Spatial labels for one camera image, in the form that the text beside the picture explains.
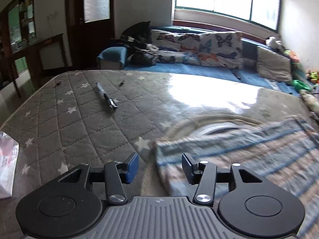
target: white plastic package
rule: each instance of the white plastic package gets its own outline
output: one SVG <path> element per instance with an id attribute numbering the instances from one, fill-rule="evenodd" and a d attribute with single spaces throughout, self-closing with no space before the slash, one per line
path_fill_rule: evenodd
<path id="1" fill-rule="evenodd" d="M 0 199 L 12 196 L 13 178 L 19 153 L 19 144 L 0 131 Z"/>

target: wooden desk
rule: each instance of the wooden desk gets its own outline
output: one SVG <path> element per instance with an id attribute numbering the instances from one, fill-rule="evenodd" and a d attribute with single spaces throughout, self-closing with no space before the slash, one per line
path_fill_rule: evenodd
<path id="1" fill-rule="evenodd" d="M 41 76 L 42 76 L 42 71 L 43 71 L 43 65 L 40 57 L 40 49 L 47 47 L 53 43 L 59 43 L 60 44 L 60 49 L 62 53 L 62 60 L 64 63 L 65 71 L 67 71 L 67 60 L 66 60 L 66 55 L 65 55 L 65 49 L 64 49 L 64 43 L 63 43 L 63 33 L 38 41 L 36 43 L 33 43 L 27 47 L 21 48 L 15 52 L 12 53 L 12 55 L 8 59 L 8 64 L 9 68 L 11 70 L 16 71 L 16 65 L 15 65 L 15 60 L 25 57 L 27 64 L 28 64 L 28 69 L 30 72 L 31 76 L 31 81 L 35 87 L 35 89 L 39 89 L 41 87 Z"/>

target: blue sofa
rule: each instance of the blue sofa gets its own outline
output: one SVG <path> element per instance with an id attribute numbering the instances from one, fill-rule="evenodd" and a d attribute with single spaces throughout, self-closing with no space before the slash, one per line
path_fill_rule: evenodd
<path id="1" fill-rule="evenodd" d="M 213 32 L 205 29 L 198 28 L 185 28 L 178 26 L 171 27 L 152 27 L 152 29 L 159 29 L 163 31 L 176 32 L 176 33 L 207 33 Z M 218 79 L 230 80 L 234 82 L 241 82 L 245 84 L 255 85 L 259 87 L 273 89 L 264 78 L 262 78 L 256 70 L 257 62 L 257 47 L 262 46 L 267 49 L 271 49 L 264 44 L 251 41 L 249 39 L 242 39 L 243 42 L 243 58 L 245 61 L 249 61 L 249 64 L 244 65 L 243 70 L 239 69 L 228 69 L 225 67 L 207 67 L 207 66 L 196 66 L 182 63 L 157 63 L 155 66 L 141 66 L 127 64 L 127 50 L 124 47 L 111 47 L 98 56 L 98 64 L 103 65 L 103 62 L 108 63 L 107 69 L 110 69 L 110 62 L 117 62 L 118 67 L 111 67 L 111 69 L 124 69 L 134 71 L 149 71 L 149 72 L 168 72 L 168 73 L 181 73 L 181 74 L 192 74 L 207 77 L 214 77 Z M 285 93 L 299 96 L 299 93 L 293 86 L 287 85 L 285 82 L 277 82 L 277 87 Z"/>

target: white plush toy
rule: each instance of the white plush toy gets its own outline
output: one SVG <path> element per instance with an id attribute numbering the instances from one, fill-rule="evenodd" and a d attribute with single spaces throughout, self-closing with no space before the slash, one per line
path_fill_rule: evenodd
<path id="1" fill-rule="evenodd" d="M 279 49 L 280 52 L 284 51 L 281 41 L 275 37 L 270 36 L 269 39 L 266 40 L 266 45 L 272 49 Z"/>

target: striped cloth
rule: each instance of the striped cloth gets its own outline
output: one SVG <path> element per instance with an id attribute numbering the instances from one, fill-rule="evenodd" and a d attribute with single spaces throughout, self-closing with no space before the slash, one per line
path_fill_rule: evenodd
<path id="1" fill-rule="evenodd" d="M 298 236 L 319 238 L 319 134 L 302 117 L 289 116 L 250 130 L 157 141 L 156 146 L 159 174 L 171 196 L 193 196 L 197 188 L 186 180 L 182 153 L 220 168 L 241 163 L 297 196 L 306 209 Z M 227 192 L 227 183 L 216 185 L 214 207 Z"/>

